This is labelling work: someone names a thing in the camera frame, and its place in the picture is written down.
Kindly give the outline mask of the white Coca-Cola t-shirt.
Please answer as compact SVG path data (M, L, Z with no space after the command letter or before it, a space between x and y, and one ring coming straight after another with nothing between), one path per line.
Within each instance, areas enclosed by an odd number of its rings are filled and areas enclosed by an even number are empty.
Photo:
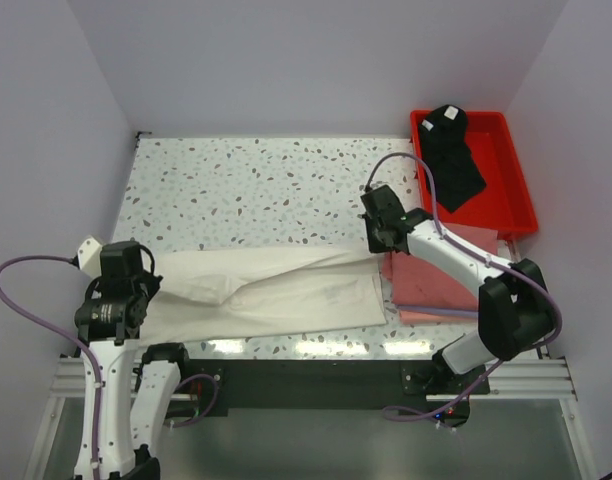
M379 264L363 248L276 246L161 255L142 345L383 325Z

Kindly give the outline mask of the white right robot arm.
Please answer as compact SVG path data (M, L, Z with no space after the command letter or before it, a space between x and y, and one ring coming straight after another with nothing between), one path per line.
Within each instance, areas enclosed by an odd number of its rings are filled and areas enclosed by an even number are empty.
M455 392L471 370L509 361L559 331L561 315L534 262L491 255L422 208L406 212L387 185L366 190L361 202L370 252L421 259L477 300L477 329L433 355L431 379L438 390Z

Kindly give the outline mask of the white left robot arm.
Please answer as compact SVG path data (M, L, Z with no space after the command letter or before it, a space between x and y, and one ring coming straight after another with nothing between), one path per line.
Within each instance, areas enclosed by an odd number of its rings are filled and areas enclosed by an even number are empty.
M140 328L161 276L135 241L79 246L76 264L91 278L75 314L84 344L85 409L76 479L158 479L157 442L174 392L193 368L181 343L155 344L137 364Z

